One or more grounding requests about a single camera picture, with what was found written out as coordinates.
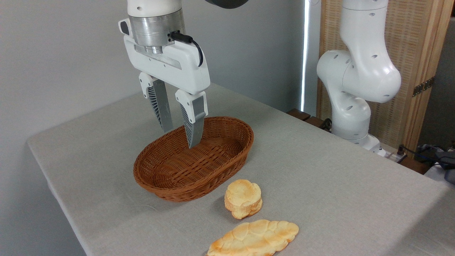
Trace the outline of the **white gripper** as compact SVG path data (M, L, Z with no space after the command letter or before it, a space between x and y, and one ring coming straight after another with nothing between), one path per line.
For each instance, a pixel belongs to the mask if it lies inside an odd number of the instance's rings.
M164 133L173 129L165 82L179 89L175 96L182 110L188 146L195 147L203 136L204 118L208 115L207 97L202 91L211 84L206 61L198 66L198 49L175 42L164 46L161 54L152 54L130 36L124 36L124 43L130 62L141 71L143 95L149 99Z

